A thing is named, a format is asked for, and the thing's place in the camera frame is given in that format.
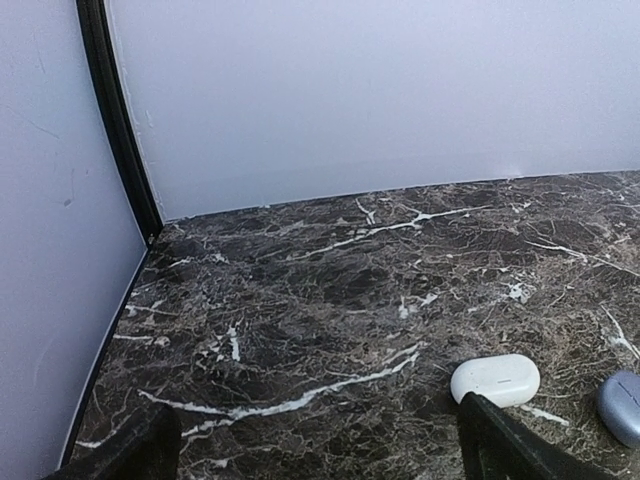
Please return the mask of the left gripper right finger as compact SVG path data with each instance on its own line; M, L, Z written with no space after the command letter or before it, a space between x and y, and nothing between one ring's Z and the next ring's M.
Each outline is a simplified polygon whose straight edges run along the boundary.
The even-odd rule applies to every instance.
M613 476L546 442L486 397L469 392L457 412L467 479L582 480Z

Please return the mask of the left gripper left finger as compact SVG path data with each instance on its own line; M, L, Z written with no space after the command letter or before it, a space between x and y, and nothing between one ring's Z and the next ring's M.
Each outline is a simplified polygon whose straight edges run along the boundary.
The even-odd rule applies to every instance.
M45 479L175 479L180 445L178 414L167 405L155 405L134 414L93 452Z

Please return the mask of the purple round charging case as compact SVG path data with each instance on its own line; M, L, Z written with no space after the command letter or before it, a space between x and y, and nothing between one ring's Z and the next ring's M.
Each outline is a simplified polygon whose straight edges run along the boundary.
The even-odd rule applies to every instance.
M639 375L620 370L599 387L597 410L606 428L623 445L639 448Z

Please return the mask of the white earbud charging case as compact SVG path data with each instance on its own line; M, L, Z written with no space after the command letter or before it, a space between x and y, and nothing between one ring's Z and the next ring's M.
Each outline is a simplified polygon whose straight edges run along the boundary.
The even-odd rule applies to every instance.
M467 393L473 392L500 408L529 402L539 387L538 367L521 354L467 360L454 370L450 381L451 395L458 404Z

